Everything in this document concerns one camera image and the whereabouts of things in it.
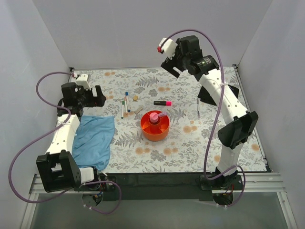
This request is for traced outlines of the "light purple marker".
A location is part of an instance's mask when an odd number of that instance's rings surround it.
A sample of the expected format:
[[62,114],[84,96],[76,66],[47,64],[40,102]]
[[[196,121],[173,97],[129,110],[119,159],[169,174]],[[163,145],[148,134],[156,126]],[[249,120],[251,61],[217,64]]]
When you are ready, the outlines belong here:
[[158,114],[158,116],[159,117],[164,117],[164,116],[167,116],[167,113],[166,112],[161,112],[161,113]]

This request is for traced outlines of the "pink capped glue bottle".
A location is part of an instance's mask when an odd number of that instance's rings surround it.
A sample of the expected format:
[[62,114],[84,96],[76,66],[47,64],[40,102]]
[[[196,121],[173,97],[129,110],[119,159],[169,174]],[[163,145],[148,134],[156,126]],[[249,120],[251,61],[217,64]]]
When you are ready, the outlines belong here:
[[159,123],[159,114],[156,113],[156,112],[150,113],[149,122],[150,122],[152,125],[158,124],[158,123]]

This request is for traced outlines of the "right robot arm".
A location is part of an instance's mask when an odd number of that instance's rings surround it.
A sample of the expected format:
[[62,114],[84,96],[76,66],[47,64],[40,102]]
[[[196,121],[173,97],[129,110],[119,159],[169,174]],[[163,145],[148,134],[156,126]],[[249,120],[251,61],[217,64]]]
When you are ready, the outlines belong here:
[[163,38],[158,52],[166,55],[162,68],[176,78],[183,71],[193,75],[201,85],[198,95],[201,101],[218,107],[216,115],[221,115],[225,122],[225,126],[218,131],[222,143],[221,157],[215,172],[200,176],[200,184],[205,189],[228,189],[241,181],[237,163],[241,149],[258,121],[257,112],[250,112],[241,104],[225,82],[220,61],[210,55],[203,55],[196,36],[186,36],[176,41]]

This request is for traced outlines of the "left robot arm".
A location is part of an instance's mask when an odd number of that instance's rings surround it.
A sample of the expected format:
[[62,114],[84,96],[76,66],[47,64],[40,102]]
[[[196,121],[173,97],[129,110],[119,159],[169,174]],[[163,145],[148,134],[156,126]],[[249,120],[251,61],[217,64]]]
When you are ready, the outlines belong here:
[[65,83],[61,86],[62,98],[57,104],[57,130],[44,155],[38,156],[36,165],[46,192],[55,192],[69,188],[79,188],[83,183],[89,190],[96,191],[101,187],[101,178],[95,166],[79,168],[72,157],[72,146],[77,128],[83,118],[83,108],[102,107],[106,97],[101,87],[92,89],[76,83]]

